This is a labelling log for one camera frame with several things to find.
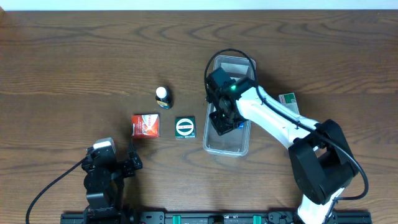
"green box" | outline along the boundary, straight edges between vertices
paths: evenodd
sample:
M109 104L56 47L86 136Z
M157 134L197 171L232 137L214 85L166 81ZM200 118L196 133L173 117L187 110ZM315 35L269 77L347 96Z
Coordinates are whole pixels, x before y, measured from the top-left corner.
M195 118L176 118L174 130L177 139L195 138L197 136Z
M294 113L300 114L294 93L279 95L279 103L282 103Z

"red and white box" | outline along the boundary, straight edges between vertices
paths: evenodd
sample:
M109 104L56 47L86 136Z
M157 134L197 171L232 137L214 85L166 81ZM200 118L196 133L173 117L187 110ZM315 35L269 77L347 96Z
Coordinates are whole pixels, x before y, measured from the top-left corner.
M160 136L160 118L158 114L133 115L133 138L158 138Z

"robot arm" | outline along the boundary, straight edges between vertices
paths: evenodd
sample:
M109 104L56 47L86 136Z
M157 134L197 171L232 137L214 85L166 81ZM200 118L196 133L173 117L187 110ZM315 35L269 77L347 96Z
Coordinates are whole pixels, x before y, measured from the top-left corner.
M299 114L295 114L284 105L280 104L272 97L270 97L262 87L259 87L260 93L264 99L266 99L274 108L277 108L283 114L300 121L302 124L316 129L315 125L318 123L312 119L305 118ZM251 120L264 128L269 134L275 137L280 143L286 148L289 148L294 139L304 138L308 134L308 131L296 127L290 121L287 121L268 106L261 102L259 99L256 88L252 87L242 93L239 100L236 101L236 106L241 116L245 119Z
M323 223L333 200L342 193L358 170L344 155L321 139L275 112L277 110L310 129L339 142L352 156L341 128L332 120L320 124L312 119L295 114L271 98L263 88L259 92L269 108L259 98L253 80L231 79L219 68L206 79L207 100L216 111L210 114L213 127L219 135L237 128L245 120L251 120L264 128L288 150L295 181L304 193L298 215L305 223ZM327 148L320 157L314 153L318 148Z
M290 116L307 127L311 127L313 130L316 129L318 122L295 114L284 105L280 104L272 97L270 97L262 87L259 87L262 97L267 100L274 108L277 108L282 113ZM261 126L269 134L275 137L280 143L286 148L289 148L294 144L294 140L299 138L302 139L310 133L302 128L296 127L290 121L282 118L280 115L271 110L268 106L261 102L259 99L256 89L254 87L245 91L241 98L236 102L240 114L248 120L251 120ZM332 206L333 199L338 197L344 188L337 190L324 205L318 205L303 195L302 204L298 208L298 215L305 223L322 223L325 216L328 214L330 207Z

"black bottle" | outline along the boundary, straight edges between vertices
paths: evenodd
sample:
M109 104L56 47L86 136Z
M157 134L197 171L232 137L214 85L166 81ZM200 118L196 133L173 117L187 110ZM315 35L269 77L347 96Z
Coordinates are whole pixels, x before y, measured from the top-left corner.
M173 98L170 92L162 86L156 89L156 102L163 109L173 107Z

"clear plastic container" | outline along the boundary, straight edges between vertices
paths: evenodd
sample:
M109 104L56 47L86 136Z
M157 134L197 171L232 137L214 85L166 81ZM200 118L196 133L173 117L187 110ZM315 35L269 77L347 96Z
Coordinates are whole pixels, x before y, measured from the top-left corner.
M231 78L239 80L243 77L254 79L253 70L249 60L234 56L217 56L214 62L214 70L222 67ZM207 107L205 134L203 136L203 148L210 154L219 156L239 157L248 153L250 139L250 121L245 121L238 129L219 136L211 125L209 114L215 111L210 103Z

